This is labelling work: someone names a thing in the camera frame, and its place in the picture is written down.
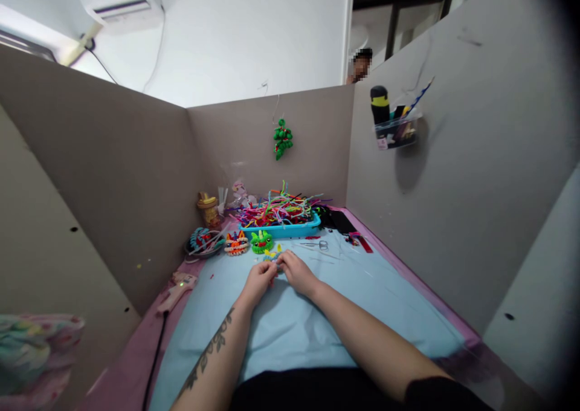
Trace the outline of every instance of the pipe cleaner craft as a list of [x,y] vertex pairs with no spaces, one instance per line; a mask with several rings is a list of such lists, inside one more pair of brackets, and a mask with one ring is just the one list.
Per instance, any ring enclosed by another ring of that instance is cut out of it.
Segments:
[[199,227],[189,238],[185,250],[188,253],[213,251],[225,243],[225,240],[220,238],[220,236],[221,233],[218,231],[210,231],[207,228]]
[[274,152],[276,153],[276,160],[280,160],[280,157],[282,157],[284,155],[284,151],[287,150],[287,148],[292,148],[292,146],[294,144],[292,144],[292,131],[290,129],[286,129],[286,121],[284,121],[283,119],[280,119],[278,121],[278,125],[280,127],[278,127],[275,131],[274,131],[274,140],[278,141],[276,142],[276,145],[274,146]]
[[258,235],[252,233],[252,251],[254,254],[264,254],[266,250],[274,248],[274,241],[266,231],[260,230]]
[[244,252],[246,252],[249,247],[250,245],[248,244],[248,238],[245,236],[243,231],[240,231],[239,236],[236,236],[235,231],[233,236],[228,234],[225,241],[225,252],[229,256],[244,254]]
[[207,228],[199,227],[189,238],[189,245],[194,251],[198,251],[200,248],[206,249],[210,239],[210,231]]
[[[262,261],[273,261],[275,262],[278,257],[280,256],[280,254],[282,254],[282,247],[280,246],[280,244],[278,244],[278,250],[277,252],[270,252],[268,250],[264,251],[264,258],[262,259]],[[282,270],[281,267],[278,267],[278,269],[276,270],[277,273],[284,273],[284,271]]]

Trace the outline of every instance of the scissors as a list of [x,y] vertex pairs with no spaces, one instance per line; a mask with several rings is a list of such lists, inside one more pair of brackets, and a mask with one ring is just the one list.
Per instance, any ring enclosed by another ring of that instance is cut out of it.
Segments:
[[321,251],[328,251],[327,241],[320,241],[318,243],[301,243],[300,245],[317,246]]

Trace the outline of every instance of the black cable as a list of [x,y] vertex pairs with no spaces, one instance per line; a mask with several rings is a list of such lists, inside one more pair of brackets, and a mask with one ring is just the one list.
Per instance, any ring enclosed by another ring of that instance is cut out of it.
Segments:
[[98,60],[98,62],[99,62],[99,63],[101,64],[101,66],[103,67],[103,69],[104,69],[104,70],[107,72],[107,74],[108,74],[108,75],[109,75],[109,77],[111,78],[111,80],[112,80],[113,82],[115,82],[115,84],[116,84],[116,85],[118,85],[117,81],[116,81],[115,79],[113,79],[113,76],[111,75],[111,73],[109,72],[109,70],[107,70],[107,68],[106,68],[106,67],[103,65],[103,62],[101,62],[101,60],[100,60],[100,59],[97,57],[97,55],[95,54],[95,52],[94,52],[94,51],[92,51],[92,50],[89,50],[88,48],[87,48],[86,50],[87,50],[89,53],[91,53],[91,54],[92,54],[92,55],[95,57],[95,59],[97,59],[97,60]]
[[149,380],[147,381],[147,389],[145,390],[145,397],[143,398],[143,411],[147,411],[147,398],[149,397],[149,389],[151,388],[151,381],[153,381],[153,372],[155,372],[155,366],[157,365],[157,357],[159,357],[159,350],[161,349],[161,341],[163,340],[163,333],[165,332],[165,325],[167,323],[168,316],[169,312],[164,311],[163,326],[161,327],[159,341],[157,342],[157,350],[155,351],[155,358],[153,359],[153,366],[151,367],[151,373],[149,374]]

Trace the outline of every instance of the light blue cloth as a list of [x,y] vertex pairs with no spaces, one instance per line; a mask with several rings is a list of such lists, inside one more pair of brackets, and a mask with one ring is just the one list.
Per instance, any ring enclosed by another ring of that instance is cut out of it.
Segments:
[[[389,325],[428,357],[448,357],[463,346],[462,335],[380,254],[351,246],[336,231],[323,230],[320,234],[329,244],[324,252],[338,258],[300,245],[320,239],[282,239],[275,241],[274,249],[279,242],[282,250],[290,248],[322,281]],[[150,411],[169,410],[240,294],[249,270],[262,257],[250,250],[241,256],[220,254],[207,261],[167,347]],[[354,366],[324,315],[280,275],[254,311],[239,382],[268,370]]]

